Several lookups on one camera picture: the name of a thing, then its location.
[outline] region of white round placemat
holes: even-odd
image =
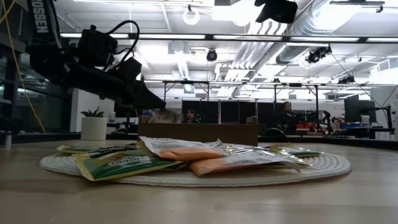
[[[111,181],[168,187],[249,187],[331,177],[346,174],[351,169],[347,159],[333,154],[324,153],[304,159],[313,165],[303,168],[301,173],[293,169],[243,169],[197,177],[190,170],[175,170],[153,171]],[[41,160],[40,166],[55,172],[81,175],[74,159],[68,154],[46,156]]]

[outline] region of tabletop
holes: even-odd
[[[396,223],[398,154],[381,149],[295,144],[345,156],[351,173],[296,184],[244,188],[148,187],[43,170],[63,141],[0,148],[0,223]]]

